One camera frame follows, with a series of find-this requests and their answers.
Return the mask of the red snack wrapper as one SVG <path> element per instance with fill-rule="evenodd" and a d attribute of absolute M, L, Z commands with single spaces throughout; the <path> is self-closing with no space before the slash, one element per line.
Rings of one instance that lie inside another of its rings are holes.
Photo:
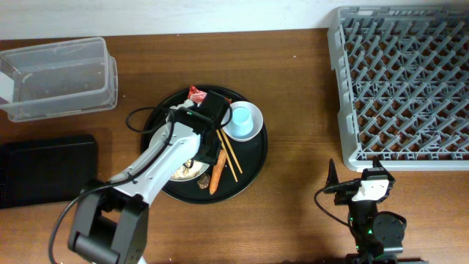
<path fill-rule="evenodd" d="M 194 103 L 200 104 L 203 102 L 207 93 L 197 89 L 195 86 L 190 86 L 188 91 L 188 99 L 193 101 Z"/>

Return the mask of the orange carrot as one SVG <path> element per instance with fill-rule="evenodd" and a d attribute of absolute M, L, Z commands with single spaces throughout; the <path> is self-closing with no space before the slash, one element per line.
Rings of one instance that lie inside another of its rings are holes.
<path fill-rule="evenodd" d="M 213 172 L 212 172 L 212 175 L 211 175 L 210 186 L 209 186 L 210 195 L 213 195 L 217 191 L 218 184 L 219 184 L 219 181 L 221 179 L 221 173 L 224 169 L 226 160 L 227 160 L 226 151 L 225 150 L 220 150 L 217 163 L 213 167 Z"/>

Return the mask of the rice and noodle scraps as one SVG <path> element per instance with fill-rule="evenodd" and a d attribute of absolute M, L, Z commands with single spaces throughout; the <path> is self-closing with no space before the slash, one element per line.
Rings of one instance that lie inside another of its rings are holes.
<path fill-rule="evenodd" d="M 186 181 L 194 179 L 204 173 L 208 164 L 196 160 L 187 160 L 177 171 L 170 177 L 173 181 Z"/>

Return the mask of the brown food chunk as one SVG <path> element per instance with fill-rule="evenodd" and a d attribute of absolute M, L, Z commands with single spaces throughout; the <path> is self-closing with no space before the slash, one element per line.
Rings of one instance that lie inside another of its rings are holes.
<path fill-rule="evenodd" d="M 207 173 L 203 173 L 197 181 L 200 189 L 206 189 L 210 187 L 211 176 Z"/>

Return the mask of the white tissue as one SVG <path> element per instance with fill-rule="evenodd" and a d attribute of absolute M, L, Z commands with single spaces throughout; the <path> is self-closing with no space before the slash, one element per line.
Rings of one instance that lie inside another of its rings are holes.
<path fill-rule="evenodd" d="M 181 108 L 189 109 L 190 107 L 192 107 L 194 105 L 195 105 L 195 103 L 191 99 L 186 99 L 183 103 L 181 103 L 177 106 L 177 109 L 181 109 Z"/>

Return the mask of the white plate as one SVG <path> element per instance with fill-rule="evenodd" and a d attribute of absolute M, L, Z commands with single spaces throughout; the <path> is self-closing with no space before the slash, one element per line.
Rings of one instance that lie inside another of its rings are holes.
<path fill-rule="evenodd" d="M 153 146 L 158 138 L 163 136 L 166 132 L 169 132 L 169 129 L 166 125 L 163 125 L 157 129 L 149 141 L 149 146 Z M 192 161 L 189 159 L 171 175 L 170 181 L 184 182 L 195 179 L 205 173 L 209 167 L 209 164 L 205 164 L 196 160 Z"/>

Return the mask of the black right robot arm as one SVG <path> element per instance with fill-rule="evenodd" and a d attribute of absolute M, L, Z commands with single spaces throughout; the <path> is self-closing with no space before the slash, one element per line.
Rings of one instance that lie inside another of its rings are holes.
<path fill-rule="evenodd" d="M 362 171 L 360 178 L 339 182 L 335 163 L 329 160 L 328 176 L 323 188 L 314 194 L 316 206 L 327 216 L 347 227 L 355 240 L 355 254 L 348 254 L 344 261 L 351 264 L 373 263 L 423 263 L 420 259 L 400 260 L 404 251 L 407 220 L 390 211 L 379 211 L 393 188 L 395 178 L 377 158 L 372 166 Z M 324 209 L 317 200 L 319 194 L 333 194 L 334 205 L 348 207 L 347 220 L 342 221 Z"/>

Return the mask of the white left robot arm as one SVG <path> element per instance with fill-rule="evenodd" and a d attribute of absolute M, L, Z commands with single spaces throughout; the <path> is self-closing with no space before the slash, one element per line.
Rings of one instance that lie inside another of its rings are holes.
<path fill-rule="evenodd" d="M 150 205 L 186 161 L 216 162 L 221 144 L 215 131 L 227 111 L 226 106 L 169 109 L 166 124 L 152 130 L 148 148 L 129 167 L 73 200 L 68 249 L 89 263 L 143 263 Z"/>

